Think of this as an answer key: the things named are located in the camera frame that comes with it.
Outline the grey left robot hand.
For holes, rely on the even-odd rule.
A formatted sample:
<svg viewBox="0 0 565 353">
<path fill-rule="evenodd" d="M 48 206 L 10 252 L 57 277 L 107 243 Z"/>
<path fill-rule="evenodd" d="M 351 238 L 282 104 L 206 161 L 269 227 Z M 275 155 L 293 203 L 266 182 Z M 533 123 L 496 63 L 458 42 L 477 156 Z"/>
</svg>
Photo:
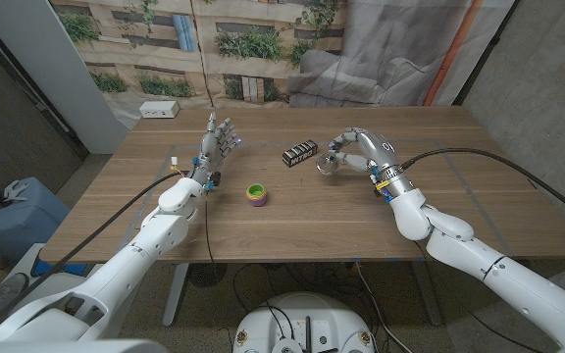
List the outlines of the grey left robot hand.
<svg viewBox="0 0 565 353">
<path fill-rule="evenodd" d="M 210 114 L 200 144 L 198 162 L 195 164 L 197 168 L 216 172 L 223 165 L 224 159 L 241 143 L 233 129 L 230 118 L 217 124 L 216 113 Z"/>
</svg>

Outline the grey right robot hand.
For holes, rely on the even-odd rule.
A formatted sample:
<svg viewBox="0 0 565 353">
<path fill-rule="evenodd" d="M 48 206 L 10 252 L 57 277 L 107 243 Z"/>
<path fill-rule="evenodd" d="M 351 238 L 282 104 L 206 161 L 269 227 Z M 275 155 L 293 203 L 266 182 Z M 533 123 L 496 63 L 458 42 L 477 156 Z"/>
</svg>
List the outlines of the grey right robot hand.
<svg viewBox="0 0 565 353">
<path fill-rule="evenodd" d="M 344 153 L 341 149 L 357 143 L 362 155 Z M 391 144 L 381 135 L 361 127 L 350 127 L 337 136 L 326 153 L 327 159 L 347 165 L 353 171 L 371 172 L 382 179 L 391 179 L 403 173 Z"/>
</svg>

